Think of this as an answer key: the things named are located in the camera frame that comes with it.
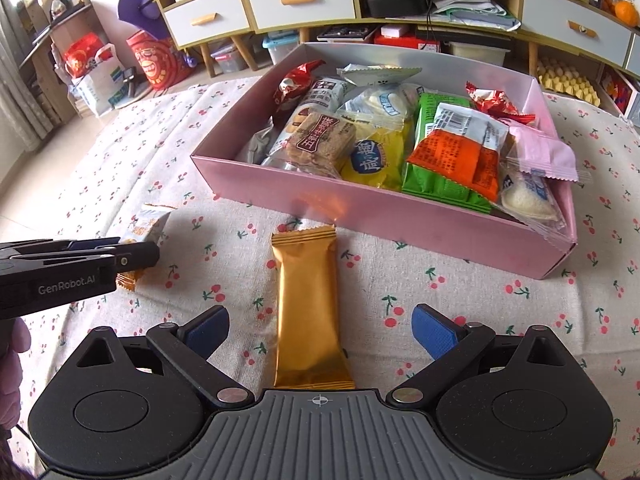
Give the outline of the left hand pink glove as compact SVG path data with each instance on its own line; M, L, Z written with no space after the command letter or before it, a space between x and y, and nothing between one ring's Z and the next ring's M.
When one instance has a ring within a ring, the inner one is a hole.
M22 318L14 320L8 352L1 358L1 442L6 442L21 413L20 387L23 370L20 356L32 345L32 336Z

